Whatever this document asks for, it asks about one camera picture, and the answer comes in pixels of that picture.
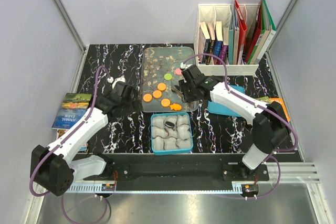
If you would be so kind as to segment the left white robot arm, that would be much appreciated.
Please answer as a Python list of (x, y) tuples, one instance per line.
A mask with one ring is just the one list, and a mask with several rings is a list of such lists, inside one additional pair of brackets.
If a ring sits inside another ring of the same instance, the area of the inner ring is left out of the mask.
[(118, 81), (104, 96), (93, 99), (92, 107), (62, 137), (47, 147), (37, 145), (31, 153), (30, 192), (37, 197), (37, 183), (55, 196), (63, 195), (72, 183), (91, 176), (103, 180), (113, 175), (113, 159), (101, 153), (75, 160), (74, 157), (98, 131), (114, 119), (142, 111), (139, 92)]

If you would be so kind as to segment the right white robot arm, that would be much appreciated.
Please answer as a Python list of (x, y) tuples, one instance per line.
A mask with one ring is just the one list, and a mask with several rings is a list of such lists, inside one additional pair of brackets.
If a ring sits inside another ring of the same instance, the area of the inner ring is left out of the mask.
[(283, 107), (278, 102), (270, 104), (251, 98), (230, 87), (227, 79), (207, 77), (196, 65), (181, 64), (183, 79), (176, 91), (183, 103), (206, 100), (223, 105), (243, 117), (252, 126), (253, 144), (238, 167), (239, 176), (250, 180), (257, 167), (266, 161), (275, 149), (293, 133)]

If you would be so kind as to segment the pink round cookie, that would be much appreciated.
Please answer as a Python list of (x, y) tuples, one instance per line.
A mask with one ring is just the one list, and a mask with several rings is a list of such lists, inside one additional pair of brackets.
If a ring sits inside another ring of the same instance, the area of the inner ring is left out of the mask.
[(180, 68), (176, 68), (175, 74), (180, 76), (182, 74), (182, 70)]

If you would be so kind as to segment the green round cookie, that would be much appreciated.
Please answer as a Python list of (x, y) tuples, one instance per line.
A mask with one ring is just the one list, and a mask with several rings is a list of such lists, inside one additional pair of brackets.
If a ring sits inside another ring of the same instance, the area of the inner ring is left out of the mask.
[(169, 81), (169, 80), (172, 79), (172, 75), (171, 75), (170, 73), (166, 73), (166, 74), (164, 75), (164, 79)]

